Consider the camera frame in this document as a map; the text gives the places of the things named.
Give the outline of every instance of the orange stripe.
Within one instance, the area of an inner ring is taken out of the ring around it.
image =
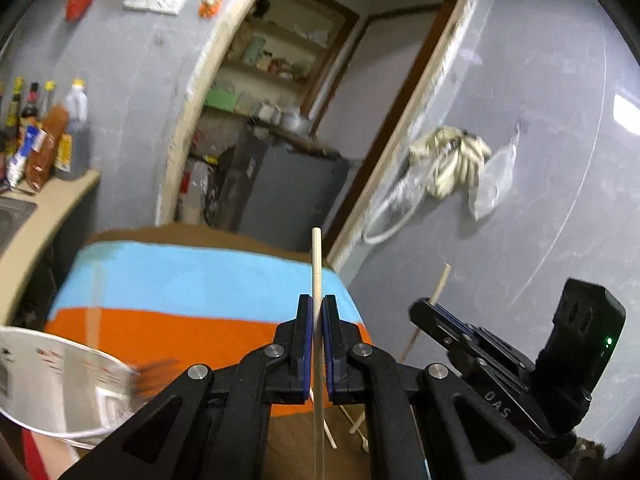
[[[46,332],[85,344],[85,313],[83,307],[60,310],[47,323]],[[176,359],[178,363],[172,376],[165,378],[168,382],[195,363],[204,363],[213,369],[236,364],[251,350],[272,342],[276,326],[275,323],[104,308],[100,316],[98,349],[135,367]],[[360,332],[363,339],[370,342],[363,326],[360,326]],[[275,405],[272,415],[290,415],[310,409],[310,403],[305,406]]]

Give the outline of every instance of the bottle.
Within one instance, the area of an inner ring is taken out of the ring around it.
[[[47,81],[44,83],[44,89],[46,94],[44,94],[44,99],[42,100],[42,105],[40,106],[40,111],[38,113],[38,122],[36,126],[41,128],[42,121],[51,110],[51,104],[53,102],[53,91],[56,89],[56,83],[54,81]]]
[[[89,166],[89,122],[84,81],[74,79],[71,92],[66,96],[69,122],[60,139],[56,158],[56,177],[75,180],[86,173]]]
[[[198,225],[202,220],[205,197],[209,187],[209,168],[206,162],[197,160],[193,163],[189,187],[182,199],[180,220],[184,224]]]
[[[12,156],[18,149],[18,111],[20,110],[20,94],[22,94],[22,85],[24,78],[17,77],[14,81],[14,95],[9,103],[9,111],[6,115],[6,128],[4,135],[6,137],[6,154]]]
[[[24,179],[34,191],[40,191],[49,179],[68,120],[69,113],[65,107],[55,105],[43,119],[41,128],[32,126],[38,132],[38,137],[29,152]]]
[[[24,104],[22,114],[20,115],[20,131],[18,138],[20,144],[24,142],[24,134],[27,126],[35,126],[38,118],[38,83],[32,82],[27,95],[27,102]]]

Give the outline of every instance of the green container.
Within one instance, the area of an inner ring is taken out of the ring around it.
[[[207,94],[207,99],[204,101],[205,106],[217,108],[218,110],[224,110],[226,112],[233,112],[238,96],[236,94],[230,94],[218,88],[212,88]]]

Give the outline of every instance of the wooden door frame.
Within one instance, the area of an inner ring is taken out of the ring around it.
[[[166,144],[166,158],[159,175],[160,186],[156,201],[156,225],[174,221],[175,206],[182,179],[185,160],[191,144],[191,137],[202,111],[210,82],[215,77],[233,36],[255,0],[229,0],[223,6],[203,47],[198,62],[184,92],[184,103],[175,121],[175,126]],[[401,153],[410,142],[410,136],[425,109],[444,83],[460,44],[464,39],[471,19],[476,12],[477,0],[445,0],[454,4],[445,31],[440,37],[424,74],[415,88],[395,131],[388,140],[378,159],[369,181],[360,193],[350,215],[327,259],[335,270],[345,263],[351,250],[360,240],[367,212],[373,206],[376,192],[391,185],[402,164]]]
[[[345,72],[347,72],[349,64],[351,63],[351,60],[353,59],[353,56],[356,53],[356,50],[360,46],[360,42],[362,41],[362,38],[364,38],[364,35],[367,33],[367,29],[372,23],[375,23],[381,20],[391,20],[393,18],[398,18],[399,16],[411,16],[412,14],[421,14],[423,12],[434,12],[436,10],[440,10],[441,7],[442,7],[442,4],[428,4],[428,5],[413,6],[413,7],[403,7],[402,9],[386,10],[385,12],[379,12],[377,14],[370,14],[369,16],[367,16],[367,19],[364,21],[364,24],[362,25],[362,29],[359,31],[357,37],[355,38],[355,40],[353,40],[353,43],[349,47],[349,51],[346,57],[344,58],[343,64],[340,66],[340,69],[335,74],[334,80],[331,82],[329,91],[327,92],[327,95],[322,101],[322,105],[318,110],[316,117],[314,118],[309,135],[313,139],[316,138],[316,131],[318,130],[318,126],[320,125],[322,118],[324,117],[324,114],[326,113],[329,107],[329,104],[331,104],[331,101],[334,99],[335,92],[337,91],[338,86],[340,86],[340,83],[342,82],[342,78],[344,77]]]
[[[332,249],[334,248],[334,245],[338,240],[338,236],[347,225],[348,219],[350,218],[352,212],[356,207],[356,204],[358,203],[358,200],[367,187],[367,183],[373,176],[380,158],[382,157],[389,141],[392,139],[394,132],[396,131],[396,126],[398,126],[398,123],[402,115],[404,114],[409,101],[414,95],[418,83],[420,82],[427,68],[427,65],[430,62],[431,57],[433,56],[436,46],[447,28],[447,24],[451,19],[457,1],[458,0],[444,0],[442,4],[436,4],[434,6],[415,6],[405,9],[388,10],[387,12],[370,15],[367,18],[362,30],[360,31],[360,34],[356,38],[353,46],[351,47],[345,63],[340,67],[340,70],[337,73],[334,82],[332,83],[329,95],[327,96],[327,99],[324,100],[324,103],[322,104],[322,107],[318,113],[318,117],[314,121],[312,127],[313,135],[315,135],[320,121],[322,120],[322,116],[326,112],[329,106],[329,102],[331,102],[331,100],[333,99],[335,91],[340,85],[342,78],[348,68],[348,65],[351,62],[351,59],[353,58],[353,55],[355,54],[360,41],[364,37],[367,28],[371,23],[377,22],[379,20],[389,20],[392,18],[397,18],[399,16],[417,14],[420,12],[433,12],[434,10],[438,11],[429,32],[424,38],[424,42],[422,43],[420,51],[415,57],[414,63],[412,64],[409,73],[404,80],[404,83],[400,87],[400,90],[398,91],[398,94],[396,95],[391,108],[389,108],[385,120],[383,121],[382,126],[380,126],[380,129],[376,134],[376,138],[373,140],[369,151],[367,152],[367,156],[365,157],[360,169],[358,170],[358,173],[353,179],[351,187],[342,200],[340,209],[338,209],[334,220],[329,227],[329,230],[324,236],[322,244],[323,256],[332,254]]]

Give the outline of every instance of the gray wall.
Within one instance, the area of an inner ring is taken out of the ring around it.
[[[59,100],[73,78],[85,79],[91,165],[102,170],[90,214],[98,231],[153,224],[168,136],[216,24],[198,17],[200,0],[188,0],[178,16],[125,10],[122,1],[95,0],[67,23],[66,0],[36,0],[0,63],[2,80],[55,79]]]
[[[466,193],[424,207],[378,246],[350,285],[373,341],[398,355],[406,310],[453,272],[440,303],[532,359],[569,276],[606,286],[626,328],[578,428],[615,452],[640,414],[640,136],[613,120],[615,94],[640,103],[640,68],[592,0],[495,0],[447,124],[520,139],[506,202],[474,222]],[[422,336],[408,362],[445,360]]]
[[[474,60],[473,52],[478,44],[482,30],[486,23],[490,9],[494,0],[470,0],[471,16],[466,28],[460,47],[448,72],[445,74],[437,92],[425,95],[422,102],[422,111],[418,117],[407,128],[399,141],[400,148],[394,154],[395,159],[385,169],[380,185],[376,189],[373,199],[370,201],[370,208],[384,200],[388,191],[398,179],[399,172],[404,168],[404,162],[408,153],[409,144],[421,134],[427,133],[435,126],[441,124],[447,117],[460,86],[464,81],[466,70],[470,62]],[[359,272],[365,259],[369,256],[370,247],[361,243],[360,233],[351,235],[348,240],[348,256],[344,261],[337,262],[340,278],[344,283],[351,283],[354,276]]]
[[[422,12],[369,24],[318,125],[320,142],[364,160],[435,16]]]

